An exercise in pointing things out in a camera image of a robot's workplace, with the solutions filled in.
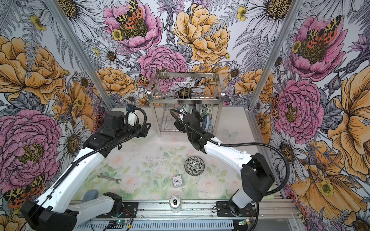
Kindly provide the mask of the blue floral bowl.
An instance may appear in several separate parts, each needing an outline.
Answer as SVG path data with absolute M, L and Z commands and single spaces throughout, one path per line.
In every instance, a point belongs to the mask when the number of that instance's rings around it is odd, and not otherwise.
M 212 117 L 210 115 L 205 115 L 202 118 L 201 127 L 206 132 L 211 132 L 212 131 L 212 129 L 213 129 L 213 120 L 212 120 Z

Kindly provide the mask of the black white floral bowl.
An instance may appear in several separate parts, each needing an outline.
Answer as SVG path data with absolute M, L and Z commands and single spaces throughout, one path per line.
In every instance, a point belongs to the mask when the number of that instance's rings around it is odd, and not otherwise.
M 185 161 L 184 168 L 190 176 L 199 176 L 205 170 L 205 163 L 200 157 L 192 156 Z

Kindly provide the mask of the mint green bowl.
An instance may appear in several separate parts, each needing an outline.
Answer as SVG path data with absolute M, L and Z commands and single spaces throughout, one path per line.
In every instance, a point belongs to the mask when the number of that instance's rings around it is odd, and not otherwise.
M 189 104 L 184 104 L 183 106 L 183 113 L 184 114 L 190 114 L 192 111 L 192 108 Z

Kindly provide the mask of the green leaf pattern bowl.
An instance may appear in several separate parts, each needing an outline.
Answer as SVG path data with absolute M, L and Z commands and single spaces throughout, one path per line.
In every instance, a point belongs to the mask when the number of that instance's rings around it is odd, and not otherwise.
M 212 111 L 213 109 L 211 105 L 203 105 L 201 108 L 201 116 L 204 117 L 206 115 L 211 115 Z

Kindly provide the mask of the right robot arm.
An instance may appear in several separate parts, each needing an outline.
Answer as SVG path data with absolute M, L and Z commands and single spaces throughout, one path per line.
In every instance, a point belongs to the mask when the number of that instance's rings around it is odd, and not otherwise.
M 236 144 L 221 142 L 213 134 L 202 129 L 199 113 L 189 114 L 171 109 L 170 114 L 176 120 L 176 128 L 187 134 L 196 150 L 216 157 L 240 173 L 241 186 L 229 200 L 229 209 L 234 216 L 240 216 L 246 206 L 260 202 L 267 196 L 275 177 L 263 155 L 251 155 L 235 149 Z

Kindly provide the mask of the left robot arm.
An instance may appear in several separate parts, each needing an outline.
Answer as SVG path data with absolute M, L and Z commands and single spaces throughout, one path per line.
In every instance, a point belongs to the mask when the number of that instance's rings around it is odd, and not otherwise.
M 120 216 L 122 198 L 115 193 L 104 193 L 76 208 L 69 204 L 86 178 L 113 149 L 120 150 L 123 143 L 133 138 L 146 137 L 150 127 L 145 111 L 138 107 L 107 113 L 103 125 L 86 140 L 58 180 L 35 201 L 27 201 L 21 207 L 26 223 L 35 231 L 72 231 L 103 214 Z

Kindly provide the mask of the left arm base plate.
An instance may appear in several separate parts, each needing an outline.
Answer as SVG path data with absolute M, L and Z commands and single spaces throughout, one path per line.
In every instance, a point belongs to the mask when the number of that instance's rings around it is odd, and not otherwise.
M 136 218 L 138 205 L 138 202 L 125 201 L 122 203 L 122 211 L 120 213 L 114 214 L 114 212 L 110 212 L 107 214 L 99 215 L 96 218 Z

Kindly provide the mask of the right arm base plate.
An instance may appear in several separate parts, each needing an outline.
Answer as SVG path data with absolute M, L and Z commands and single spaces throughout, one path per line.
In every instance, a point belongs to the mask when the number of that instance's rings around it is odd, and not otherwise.
M 230 206 L 230 201 L 216 201 L 215 209 L 218 217 L 256 217 L 256 207 L 248 204 L 245 208 Z

